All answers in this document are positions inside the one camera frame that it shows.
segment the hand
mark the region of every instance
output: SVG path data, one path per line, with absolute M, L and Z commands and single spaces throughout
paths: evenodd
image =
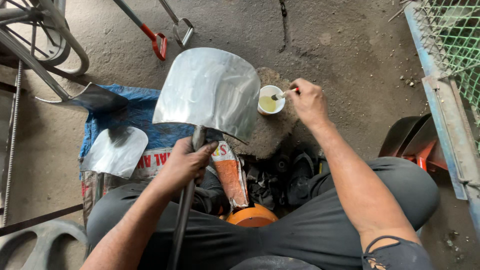
M 332 125 L 328 120 L 327 97 L 322 88 L 304 79 L 296 79 L 290 89 L 299 88 L 298 92 L 287 90 L 302 123 L 309 129 Z
M 173 194 L 186 186 L 190 180 L 201 182 L 205 175 L 210 156 L 218 147 L 217 141 L 211 141 L 194 152 L 192 137 L 178 140 L 172 149 L 165 166 L 155 177 L 163 191 Z

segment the paint brush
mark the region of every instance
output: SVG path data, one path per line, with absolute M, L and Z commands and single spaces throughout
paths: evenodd
M 298 90 L 299 90 L 299 88 L 297 87 L 297 88 L 293 89 L 292 91 L 298 92 Z M 285 92 L 283 92 L 283 93 L 281 93 L 281 94 L 273 95 L 273 96 L 272 96 L 272 99 L 273 99 L 273 100 L 280 100 L 280 99 L 282 99 L 282 98 L 285 98 L 286 96 L 287 96 L 287 92 L 285 91 Z

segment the black pants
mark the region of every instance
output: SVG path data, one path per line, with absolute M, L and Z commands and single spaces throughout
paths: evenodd
M 413 228 L 419 229 L 438 204 L 432 178 L 414 163 L 399 158 L 379 158 L 368 165 L 395 196 Z M 262 228 L 239 227 L 192 210 L 179 268 L 229 269 L 248 258 L 274 255 L 297 258 L 324 270 L 361 269 L 360 237 L 342 209 L 328 168 L 312 178 L 310 186 L 313 199 Z M 119 187 L 95 205 L 87 224 L 93 246 L 120 221 L 144 188 L 141 184 Z M 168 204 L 139 268 L 166 267 L 177 210 L 178 204 Z

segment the red shovel handle grip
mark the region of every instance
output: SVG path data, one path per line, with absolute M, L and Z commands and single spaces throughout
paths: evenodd
M 152 41 L 152 48 L 155 52 L 155 55 L 162 61 L 165 61 L 165 55 L 167 54 L 167 37 L 162 33 L 154 34 L 145 24 L 143 24 L 140 29 L 147 35 L 147 37 Z M 160 44 L 160 49 L 156 42 L 157 37 L 162 38 L 162 43 Z

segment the yellow liquid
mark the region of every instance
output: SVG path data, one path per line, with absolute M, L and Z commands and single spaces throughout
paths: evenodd
M 274 112 L 276 109 L 276 101 L 269 96 L 263 96 L 258 99 L 258 104 L 264 111 Z

